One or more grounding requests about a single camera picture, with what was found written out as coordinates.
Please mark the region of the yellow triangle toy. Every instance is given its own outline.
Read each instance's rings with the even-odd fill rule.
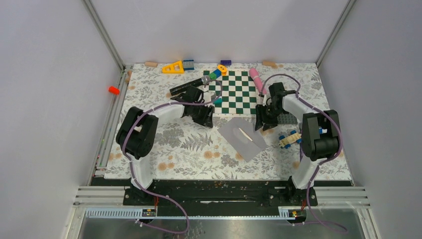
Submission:
[[[182,61],[167,65],[163,67],[162,71],[164,74],[183,74],[185,72]]]

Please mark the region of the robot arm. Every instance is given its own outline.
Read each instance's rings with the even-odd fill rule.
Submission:
[[[172,101],[200,103],[202,101],[204,92],[195,87],[187,88],[186,92],[171,98]],[[148,188],[152,183],[152,171],[150,168],[149,152],[154,144],[157,127],[174,119],[191,116],[195,123],[212,128],[212,114],[214,106],[184,106],[184,105],[170,105],[160,108],[150,114],[147,114],[136,125],[142,127],[139,131],[134,130],[129,136],[126,144],[126,152],[133,155],[133,170],[134,175],[138,179],[142,187]],[[126,114],[123,123],[116,136],[116,141],[123,147],[124,140],[132,128],[135,121],[143,114],[143,110],[132,107]]]
[[[255,130],[261,127],[263,130],[276,127],[280,114],[291,113],[302,122],[302,148],[305,156],[289,182],[293,195],[303,195],[318,164],[337,153],[338,132],[323,115],[299,101],[295,91],[286,91],[283,83],[274,83],[269,87],[269,91],[271,104],[256,106]],[[325,113],[339,125],[336,111],[329,110]],[[319,128],[326,129],[326,133],[320,134]]]

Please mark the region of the gray napkin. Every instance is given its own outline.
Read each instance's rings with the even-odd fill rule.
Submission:
[[[252,141],[250,141],[239,128],[241,128]],[[246,162],[252,160],[258,153],[267,147],[261,133],[254,130],[252,123],[242,118],[231,119],[220,127],[218,132],[240,155],[242,155]]]

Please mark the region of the floral tablecloth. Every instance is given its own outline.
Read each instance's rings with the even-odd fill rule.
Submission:
[[[128,85],[117,129],[120,128],[127,111],[132,106],[150,109],[169,101],[169,89],[199,78],[203,70],[216,69],[217,64],[195,64],[195,70],[184,74],[162,74],[157,68],[135,64]],[[295,77],[302,84],[301,97],[319,107],[328,109],[328,102],[315,64],[278,64],[277,69],[261,64],[233,64],[229,70],[244,70],[255,67],[264,81],[276,73]],[[272,82],[282,81],[287,90],[297,85],[288,78],[274,77]],[[242,156],[219,134],[219,127],[231,117],[213,117],[214,128],[206,128],[192,122],[189,117],[176,119],[157,129],[154,146],[150,152],[150,167],[157,179],[242,179],[242,180],[286,180],[299,162],[299,146],[288,149],[278,146],[278,137],[288,134],[297,125],[279,125],[262,132],[267,148],[254,159],[245,162]],[[244,118],[252,121],[255,118]],[[107,179],[130,178],[128,160],[122,155],[120,146],[114,141],[108,158]],[[337,160],[322,166],[317,180],[350,180],[344,154]]]

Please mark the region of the green lego brick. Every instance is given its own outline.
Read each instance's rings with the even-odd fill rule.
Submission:
[[[209,77],[210,77],[212,80],[217,79],[217,75],[216,75],[214,72],[210,73],[210,74],[209,74]]]

